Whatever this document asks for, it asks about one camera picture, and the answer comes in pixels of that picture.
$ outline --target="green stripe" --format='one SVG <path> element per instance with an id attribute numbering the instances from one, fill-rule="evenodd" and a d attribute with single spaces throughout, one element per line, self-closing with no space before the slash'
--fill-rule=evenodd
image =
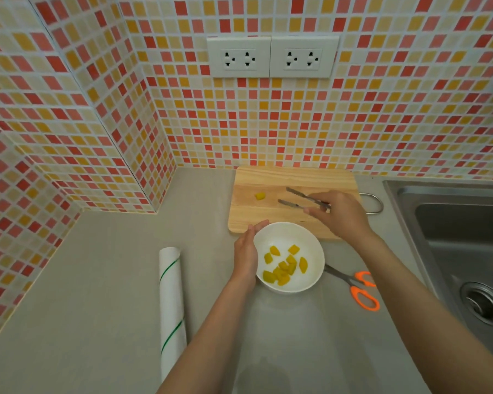
<path id="1" fill-rule="evenodd" d="M 179 322 L 179 324 L 176 326 L 176 328 L 170 333 L 170 336 L 168 336 L 168 338 L 166 339 L 166 341 L 164 342 L 164 345 L 162 346 L 161 348 L 161 355 L 162 355 L 162 352 L 164 350 L 164 347 L 166 347 L 166 344 L 168 344 L 168 341 L 170 340 L 170 337 L 173 336 L 173 334 L 177 331 L 177 329 L 179 329 L 179 327 L 181 326 L 182 322 L 184 321 L 184 317 L 181 319 L 181 321 Z"/>
<path id="2" fill-rule="evenodd" d="M 168 271 L 168 270 L 170 269 L 170 267 L 171 267 L 172 265 L 174 265 L 177 261 L 179 261 L 179 259 L 178 259 L 178 258 L 177 258 L 177 259 L 175 259 L 175 260 L 173 261 L 173 263 L 171 263 L 171 264 L 168 266 L 168 268 L 166 268 L 166 269 L 164 270 L 164 272 L 162 273 L 161 277 L 159 278 L 159 283 L 161 283 L 162 277 L 164 277 L 164 274 L 166 273 L 166 271 Z"/>

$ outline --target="forearm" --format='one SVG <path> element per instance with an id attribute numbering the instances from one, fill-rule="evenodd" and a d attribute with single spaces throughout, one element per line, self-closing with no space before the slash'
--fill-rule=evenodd
<path id="1" fill-rule="evenodd" d="M 354 244 L 433 393 L 493 393 L 493 355 L 377 235 Z"/>
<path id="2" fill-rule="evenodd" d="M 219 392 L 248 292 L 241 280 L 230 279 L 158 394 Z"/>

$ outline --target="hand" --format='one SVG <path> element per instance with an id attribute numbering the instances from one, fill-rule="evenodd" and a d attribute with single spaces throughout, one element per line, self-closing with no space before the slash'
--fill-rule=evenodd
<path id="1" fill-rule="evenodd" d="M 237 279 L 247 285 L 249 291 L 256 285 L 257 250 L 254 246 L 254 235 L 269 224 L 269 220 L 262 221 L 248 230 L 234 243 L 234 271 L 232 279 Z"/>
<path id="2" fill-rule="evenodd" d="M 329 203 L 331 210 L 327 212 L 325 207 L 307 207 L 304 212 L 316 217 L 351 246 L 354 247 L 362 238 L 374 235 L 365 210 L 354 196 L 340 191 L 318 192 L 309 196 Z"/>

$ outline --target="sink drain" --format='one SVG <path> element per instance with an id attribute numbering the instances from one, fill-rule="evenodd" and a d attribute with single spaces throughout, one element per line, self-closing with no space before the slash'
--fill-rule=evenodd
<path id="1" fill-rule="evenodd" d="M 474 316 L 482 322 L 493 324 L 493 289 L 477 282 L 468 282 L 460 289 L 460 297 Z"/>

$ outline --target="rolled white paper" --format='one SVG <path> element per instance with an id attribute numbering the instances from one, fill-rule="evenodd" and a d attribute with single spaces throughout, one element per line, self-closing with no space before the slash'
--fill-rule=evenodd
<path id="1" fill-rule="evenodd" d="M 186 348 L 181 282 L 181 251 L 159 251 L 159 309 L 161 318 L 161 382 Z"/>

